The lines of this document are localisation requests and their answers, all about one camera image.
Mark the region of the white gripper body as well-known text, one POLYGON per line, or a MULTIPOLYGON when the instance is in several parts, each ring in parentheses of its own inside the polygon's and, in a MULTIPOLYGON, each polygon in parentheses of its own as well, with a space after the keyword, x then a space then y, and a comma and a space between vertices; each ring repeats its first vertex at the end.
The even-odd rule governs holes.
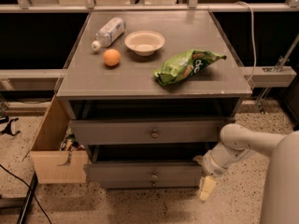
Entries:
POLYGON ((203 157, 202 164, 203 171, 206 175, 211 175, 214 177, 220 177, 225 175, 228 171, 227 168, 219 166, 212 158, 212 151, 209 150, 203 157))

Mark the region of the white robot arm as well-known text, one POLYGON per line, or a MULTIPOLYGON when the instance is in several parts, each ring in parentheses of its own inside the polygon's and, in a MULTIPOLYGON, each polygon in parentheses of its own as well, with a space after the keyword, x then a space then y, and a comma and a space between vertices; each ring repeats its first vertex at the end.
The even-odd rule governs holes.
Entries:
POLYGON ((299 131, 258 133, 235 123, 223 126, 219 143, 205 155, 193 158, 203 170, 200 200, 207 200, 217 178, 233 163, 254 152, 269 158, 260 224, 299 224, 299 131))

